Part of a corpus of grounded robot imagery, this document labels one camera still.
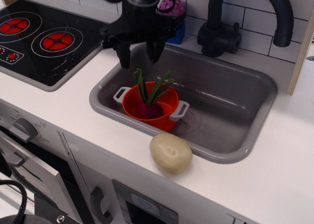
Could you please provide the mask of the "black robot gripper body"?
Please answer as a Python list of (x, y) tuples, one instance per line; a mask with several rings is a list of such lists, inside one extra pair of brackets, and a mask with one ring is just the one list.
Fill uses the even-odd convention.
[(173, 5), (160, 10), (160, 0), (108, 0), (122, 2), (122, 14), (118, 20), (101, 28), (104, 49), (117, 48), (119, 44), (146, 42), (151, 50), (163, 50), (168, 38), (175, 36), (179, 18), (166, 16), (174, 9)]

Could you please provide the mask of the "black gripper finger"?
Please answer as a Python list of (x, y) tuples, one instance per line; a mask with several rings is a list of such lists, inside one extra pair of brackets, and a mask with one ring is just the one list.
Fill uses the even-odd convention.
[(130, 46), (131, 44), (129, 40), (115, 38), (113, 49), (116, 51), (117, 56), (119, 57), (121, 67), (125, 69), (128, 69), (130, 66)]
[(166, 36), (158, 36), (146, 42), (147, 54), (153, 64), (159, 60), (166, 41)]

